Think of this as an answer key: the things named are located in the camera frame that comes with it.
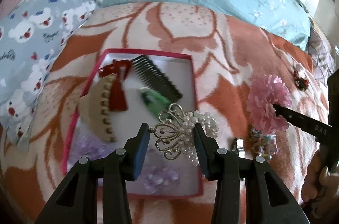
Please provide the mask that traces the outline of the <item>right hand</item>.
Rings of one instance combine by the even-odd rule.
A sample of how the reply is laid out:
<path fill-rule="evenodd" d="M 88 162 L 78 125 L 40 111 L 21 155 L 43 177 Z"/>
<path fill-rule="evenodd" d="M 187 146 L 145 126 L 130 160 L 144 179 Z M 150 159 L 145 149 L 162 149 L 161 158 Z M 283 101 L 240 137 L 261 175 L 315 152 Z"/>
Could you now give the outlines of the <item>right hand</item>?
<path fill-rule="evenodd" d="M 318 150 L 307 167 L 301 198 L 304 203 L 315 202 L 308 215 L 310 223 L 338 223 L 338 172 L 322 168 Z"/>

